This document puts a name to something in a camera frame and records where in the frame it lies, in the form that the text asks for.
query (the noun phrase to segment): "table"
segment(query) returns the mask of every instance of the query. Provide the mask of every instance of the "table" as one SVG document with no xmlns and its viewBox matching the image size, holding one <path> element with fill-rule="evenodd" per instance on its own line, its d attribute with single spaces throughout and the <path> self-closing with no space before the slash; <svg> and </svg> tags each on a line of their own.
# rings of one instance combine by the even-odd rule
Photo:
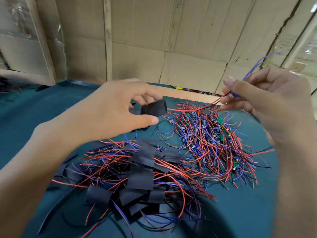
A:
<svg viewBox="0 0 317 238">
<path fill-rule="evenodd" d="M 26 91 L 20 94 L 19 100 L 5 107 L 0 107 L 0 168 L 2 168 L 27 142 L 34 128 L 45 121 L 59 115 L 73 104 L 82 100 L 96 87 L 87 87 L 70 82 L 62 82 L 40 92 Z M 175 103 L 184 102 L 182 99 L 164 97 L 169 108 L 175 108 Z M 262 126 L 250 115 L 242 111 L 233 111 L 232 122 L 242 122 L 239 132 L 248 138 L 243 138 L 243 143 L 251 145 L 254 152 L 270 147 Z M 171 128 L 168 122 L 160 124 L 160 128 Z M 138 131 L 137 139 L 158 139 L 155 126 L 146 131 Z M 129 139 L 135 137 L 135 132 L 126 134 Z M 114 138 L 114 141 L 123 140 L 124 135 Z M 179 144 L 175 135 L 171 140 L 173 144 Z M 79 157 L 83 157 L 91 144 L 85 144 L 78 148 Z M 274 205 L 279 170 L 278 159 L 275 152 L 262 154 L 267 164 L 272 169 L 257 168 L 256 175 L 259 184 L 253 189 L 242 182 L 237 182 L 238 189 L 227 183 L 229 190 L 220 184 L 214 184 L 208 188 L 208 192 L 217 196 L 217 201 L 202 199 L 204 220 L 198 224 L 185 220 L 180 222 L 173 231 L 151 232 L 140 227 L 136 222 L 131 224 L 134 236 L 142 237 L 229 237 L 229 238 L 253 238 L 270 237 L 274 216 Z M 22 237 L 35 237 L 37 230 L 51 207 L 65 193 L 68 187 L 47 191 L 40 202 L 33 218 Z M 45 232 L 38 237 L 45 238 L 77 238 L 88 229 L 85 227 L 70 227 L 63 216 L 72 224 L 84 224 L 89 207 L 84 205 L 84 192 L 72 196 L 55 213 Z M 111 215 L 104 223 L 98 226 L 90 235 L 96 237 L 130 237 L 129 229 L 124 220 L 116 220 Z"/>
</svg>

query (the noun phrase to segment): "workbench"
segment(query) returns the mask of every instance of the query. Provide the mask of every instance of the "workbench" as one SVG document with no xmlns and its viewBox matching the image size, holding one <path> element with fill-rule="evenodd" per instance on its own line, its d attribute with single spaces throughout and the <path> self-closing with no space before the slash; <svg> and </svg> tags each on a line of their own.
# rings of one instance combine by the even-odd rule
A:
<svg viewBox="0 0 317 238">
<path fill-rule="evenodd" d="M 1 105 L 0 168 L 6 165 L 25 145 L 38 124 L 61 114 L 91 94 L 96 88 L 65 81 L 40 92 L 35 92 L 34 89 L 23 90 L 22 93 L 18 94 L 15 102 Z M 179 97 L 165 96 L 168 108 L 176 108 L 176 103 L 185 102 L 184 99 Z M 263 127 L 250 114 L 242 111 L 233 111 L 232 113 L 231 122 L 242 122 L 238 131 L 247 135 L 247 137 L 242 138 L 243 144 L 250 145 L 253 152 L 271 146 L 266 139 Z M 156 126 L 151 126 L 146 131 L 131 132 L 126 135 L 128 139 L 134 139 L 137 134 L 137 139 L 159 140 L 157 134 L 160 134 L 160 132 L 157 129 L 155 130 L 155 128 Z M 160 129 L 163 131 L 168 132 L 171 128 L 168 122 L 160 124 Z M 113 138 L 114 141 L 122 141 L 124 139 L 124 135 Z M 174 135 L 169 142 L 174 145 L 181 144 L 181 140 L 178 139 L 177 135 Z M 160 140 L 159 144 L 166 147 L 166 144 Z M 77 148 L 80 153 L 77 159 L 84 156 L 90 145 L 88 143 Z M 137 222 L 134 222 L 131 224 L 134 237 L 271 237 L 279 164 L 275 152 L 260 156 L 271 169 L 256 169 L 258 185 L 255 185 L 254 188 L 246 186 L 240 180 L 237 182 L 238 189 L 229 182 L 226 183 L 229 190 L 220 184 L 213 184 L 208 187 L 207 192 L 216 195 L 217 200 L 212 201 L 202 198 L 203 217 L 206 219 L 195 224 L 184 218 L 185 220 L 179 222 L 175 229 L 166 232 L 147 231 Z M 64 187 L 54 191 L 46 191 L 22 237 L 78 238 L 89 230 L 87 227 L 71 227 L 71 224 L 83 225 L 90 209 L 90 207 L 84 205 L 85 192 L 77 192 L 76 195 L 71 196 L 57 210 L 44 233 L 36 236 L 46 214 L 68 189 L 69 187 Z M 109 215 L 88 237 L 121 238 L 131 237 L 131 235 L 124 220 L 117 220 L 113 215 Z"/>
</svg>

